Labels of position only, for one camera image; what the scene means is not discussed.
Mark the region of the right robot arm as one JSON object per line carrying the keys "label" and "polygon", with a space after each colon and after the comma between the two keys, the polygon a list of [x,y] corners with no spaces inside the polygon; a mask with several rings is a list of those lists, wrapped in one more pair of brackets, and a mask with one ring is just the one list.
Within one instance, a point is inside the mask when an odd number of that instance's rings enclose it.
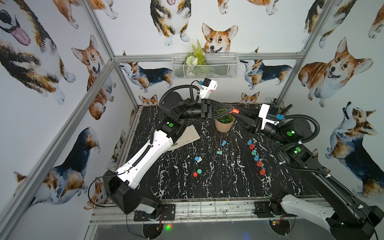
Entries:
{"label": "right robot arm", "polygon": [[320,133],[320,124],[306,115],[283,116],[278,109],[263,104],[257,109],[233,109],[235,119],[251,134],[277,141],[275,158],[279,165],[299,173],[330,204],[328,208],[301,200],[284,191],[273,198],[280,214],[295,215],[332,234],[336,240],[369,240],[377,236],[375,227],[384,212],[368,206],[335,179],[308,150],[305,143]]}

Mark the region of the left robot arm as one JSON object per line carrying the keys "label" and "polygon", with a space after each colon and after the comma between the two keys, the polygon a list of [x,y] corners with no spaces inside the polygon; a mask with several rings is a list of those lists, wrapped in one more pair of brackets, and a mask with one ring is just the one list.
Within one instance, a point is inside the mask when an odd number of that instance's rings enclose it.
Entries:
{"label": "left robot arm", "polygon": [[143,212],[151,219],[163,214],[162,202],[137,189],[141,179],[157,159],[182,136],[186,120],[203,118],[217,120],[239,110],[207,97],[215,87],[195,85],[176,86],[164,93],[159,106],[165,118],[152,128],[149,141],[115,172],[108,170],[103,176],[107,195],[124,214]]}

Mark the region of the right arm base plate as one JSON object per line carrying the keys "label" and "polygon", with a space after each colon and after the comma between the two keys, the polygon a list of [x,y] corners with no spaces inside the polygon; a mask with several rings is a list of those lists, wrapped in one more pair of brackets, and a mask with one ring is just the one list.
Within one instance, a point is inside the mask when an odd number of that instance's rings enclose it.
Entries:
{"label": "right arm base plate", "polygon": [[254,214],[258,216],[258,218],[281,218],[283,216],[296,216],[286,213],[285,210],[283,210],[281,204],[276,201],[255,201],[254,206]]}

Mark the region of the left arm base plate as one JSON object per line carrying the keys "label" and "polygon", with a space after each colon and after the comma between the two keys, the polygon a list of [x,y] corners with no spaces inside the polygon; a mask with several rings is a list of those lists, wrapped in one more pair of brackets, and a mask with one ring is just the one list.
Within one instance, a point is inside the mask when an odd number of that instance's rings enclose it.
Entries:
{"label": "left arm base plate", "polygon": [[147,213],[144,211],[135,210],[135,222],[148,222],[148,221],[173,221],[175,219],[176,205],[175,204],[160,204],[156,208],[144,205],[152,212]]}

